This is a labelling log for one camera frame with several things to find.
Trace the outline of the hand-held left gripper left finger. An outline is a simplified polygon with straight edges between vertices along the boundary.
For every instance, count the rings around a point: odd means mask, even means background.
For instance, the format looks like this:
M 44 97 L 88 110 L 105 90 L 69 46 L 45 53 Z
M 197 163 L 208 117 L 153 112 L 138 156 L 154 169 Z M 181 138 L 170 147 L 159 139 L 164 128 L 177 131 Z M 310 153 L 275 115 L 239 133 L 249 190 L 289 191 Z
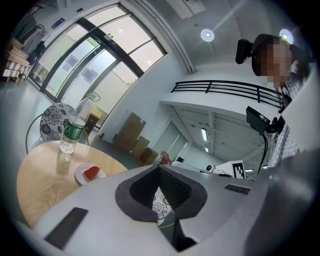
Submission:
M 133 220 L 117 205 L 118 185 L 144 170 L 131 169 L 89 182 L 44 214 L 32 228 L 45 238 L 74 207 L 88 210 L 64 252 L 72 256 L 173 256 L 176 250 L 154 222 Z

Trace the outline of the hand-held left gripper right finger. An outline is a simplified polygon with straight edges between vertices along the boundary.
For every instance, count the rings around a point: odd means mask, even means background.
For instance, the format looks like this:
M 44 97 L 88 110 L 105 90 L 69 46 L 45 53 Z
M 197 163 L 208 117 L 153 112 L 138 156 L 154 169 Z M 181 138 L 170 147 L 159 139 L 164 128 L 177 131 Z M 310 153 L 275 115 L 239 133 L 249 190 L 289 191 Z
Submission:
M 217 232 L 246 200 L 263 191 L 265 176 L 255 181 L 159 166 L 159 187 L 173 209 L 172 242 L 201 242 Z

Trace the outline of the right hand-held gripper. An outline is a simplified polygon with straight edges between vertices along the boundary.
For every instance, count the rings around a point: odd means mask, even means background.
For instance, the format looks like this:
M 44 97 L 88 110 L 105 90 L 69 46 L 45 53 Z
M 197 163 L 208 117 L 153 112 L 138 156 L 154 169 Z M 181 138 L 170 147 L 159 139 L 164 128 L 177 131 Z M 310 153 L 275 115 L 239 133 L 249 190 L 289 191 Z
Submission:
M 224 171 L 226 174 L 231 175 L 233 178 L 245 179 L 243 160 L 228 161 L 226 163 L 216 166 L 217 170 Z

